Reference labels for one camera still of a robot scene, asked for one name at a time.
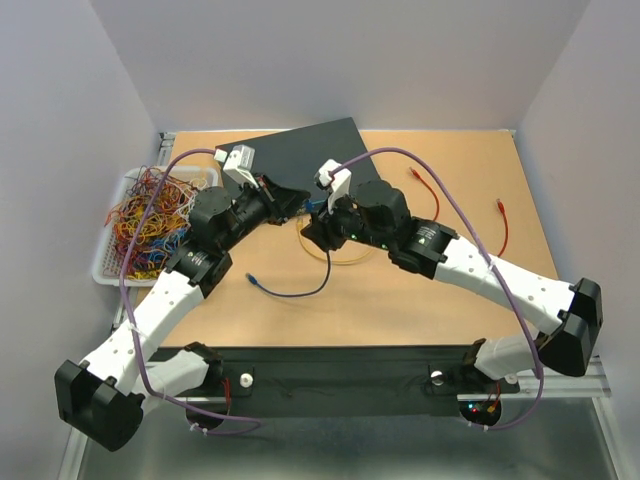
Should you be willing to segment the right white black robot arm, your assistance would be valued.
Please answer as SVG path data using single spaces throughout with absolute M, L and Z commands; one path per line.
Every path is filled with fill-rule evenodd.
M 603 324 L 596 282 L 554 280 L 485 255 L 455 230 L 412 215 L 403 193 L 385 181 L 364 183 L 354 196 L 330 195 L 302 235 L 324 252 L 347 241 L 384 250 L 404 271 L 516 310 L 525 332 L 480 339 L 465 355 L 460 378 L 472 390 L 539 365 L 569 377 L 587 371 Z

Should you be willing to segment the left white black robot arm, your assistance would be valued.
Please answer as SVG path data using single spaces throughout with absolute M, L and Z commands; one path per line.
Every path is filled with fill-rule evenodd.
M 203 302 L 232 265 L 230 250 L 258 226 L 282 225 L 310 194 L 277 185 L 265 175 L 243 185 L 237 198 L 222 187 L 200 191 L 190 227 L 151 291 L 97 349 L 80 362 L 65 361 L 54 374 L 60 418 L 109 451 L 122 448 L 150 410 L 150 400 L 171 399 L 195 388 L 215 392 L 221 359 L 193 343 L 157 373 L 145 363 L 173 328 Z

